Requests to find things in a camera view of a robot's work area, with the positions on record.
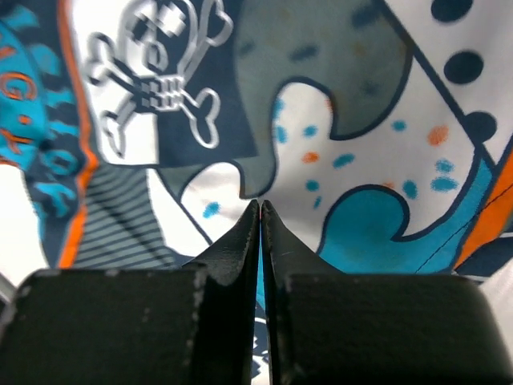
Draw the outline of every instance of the black polka dot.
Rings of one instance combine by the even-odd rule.
[[[495,134],[497,122],[488,112],[472,112],[465,116],[465,131],[474,143],[483,143]]]
[[[468,84],[476,80],[483,71],[483,59],[475,52],[462,51],[447,60],[443,74],[456,84]]]
[[[431,14],[439,22],[455,22],[472,7],[472,0],[433,0]]]

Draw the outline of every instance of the skull and crossbones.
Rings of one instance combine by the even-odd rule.
[[[126,22],[116,44],[99,33],[92,34],[88,41],[84,71],[89,82],[104,87],[110,81],[128,91],[115,111],[103,111],[99,117],[109,144],[123,158],[125,129],[134,114],[181,111],[188,117],[196,142],[204,148],[216,148],[220,140],[216,127],[220,97],[207,87],[193,97],[186,86],[208,48],[224,44],[232,34],[233,21],[224,12],[223,0],[203,0],[199,14],[192,0],[135,2],[142,6]],[[222,25],[214,37],[208,36],[212,20]],[[205,113],[201,106],[207,100],[210,108]],[[200,134],[200,127],[208,129],[208,140]]]

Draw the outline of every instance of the gray striped pattern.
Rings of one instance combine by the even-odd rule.
[[[102,162],[87,189],[86,205],[87,222],[75,268],[177,267],[180,256],[164,245],[144,169]]]

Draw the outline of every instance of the orange stripe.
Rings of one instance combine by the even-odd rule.
[[[507,159],[471,235],[465,241],[455,267],[460,266],[475,250],[493,241],[504,231],[513,209],[511,184],[513,184],[513,153]]]
[[[93,172],[98,168],[98,159],[89,148],[89,135],[91,133],[91,121],[87,110],[86,96],[80,82],[80,74],[73,53],[73,44],[71,41],[71,29],[68,24],[67,15],[70,10],[69,0],[59,0],[58,24],[61,46],[67,69],[70,73],[71,82],[77,98],[79,118],[80,118],[80,147],[86,156],[86,163],[82,171],[76,177],[77,190],[79,193],[79,209],[71,221],[68,238],[64,244],[63,251],[59,260],[60,268],[69,268],[73,265],[77,252],[79,251],[80,240],[83,235],[83,226],[86,223],[87,209],[84,204],[86,188],[92,178]]]

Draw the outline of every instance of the colorful fabric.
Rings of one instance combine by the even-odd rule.
[[[513,246],[511,33],[509,1],[18,0],[0,272],[175,269],[257,197],[347,273],[483,282]]]

